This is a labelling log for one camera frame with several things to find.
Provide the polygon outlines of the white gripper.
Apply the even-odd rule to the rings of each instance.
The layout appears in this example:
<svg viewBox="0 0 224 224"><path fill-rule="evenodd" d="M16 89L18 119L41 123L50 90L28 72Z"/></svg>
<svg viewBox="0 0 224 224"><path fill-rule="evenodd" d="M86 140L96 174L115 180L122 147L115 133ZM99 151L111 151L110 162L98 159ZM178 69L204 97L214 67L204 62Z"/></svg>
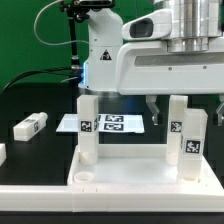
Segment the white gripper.
<svg viewBox="0 0 224 224"><path fill-rule="evenodd" d="M205 52L169 53L165 41L132 42L118 53L116 87L123 95L147 95L155 125L163 115L154 95L224 94L224 39Z"/></svg>

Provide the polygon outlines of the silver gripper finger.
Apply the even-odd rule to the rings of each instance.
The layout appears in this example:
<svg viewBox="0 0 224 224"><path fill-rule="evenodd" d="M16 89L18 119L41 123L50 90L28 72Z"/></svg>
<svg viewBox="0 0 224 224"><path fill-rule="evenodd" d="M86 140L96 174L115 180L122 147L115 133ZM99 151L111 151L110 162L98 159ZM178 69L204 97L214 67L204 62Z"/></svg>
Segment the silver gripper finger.
<svg viewBox="0 0 224 224"><path fill-rule="evenodd" d="M216 109L217 114L217 125L222 126L222 122L224 121L224 94L219 95L220 104Z"/></svg>

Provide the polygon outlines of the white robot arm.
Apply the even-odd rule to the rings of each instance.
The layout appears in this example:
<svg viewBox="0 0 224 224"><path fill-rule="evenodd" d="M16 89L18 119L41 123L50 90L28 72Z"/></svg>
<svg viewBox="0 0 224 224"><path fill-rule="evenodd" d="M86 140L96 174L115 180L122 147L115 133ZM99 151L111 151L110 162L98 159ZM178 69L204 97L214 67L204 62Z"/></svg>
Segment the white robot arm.
<svg viewBox="0 0 224 224"><path fill-rule="evenodd" d="M102 88L98 63L111 62L115 86L123 95L144 95L160 121L159 95L218 94L216 123L224 116L224 0L154 0L155 10L123 25L126 41L107 47L86 63L86 84Z"/></svg>

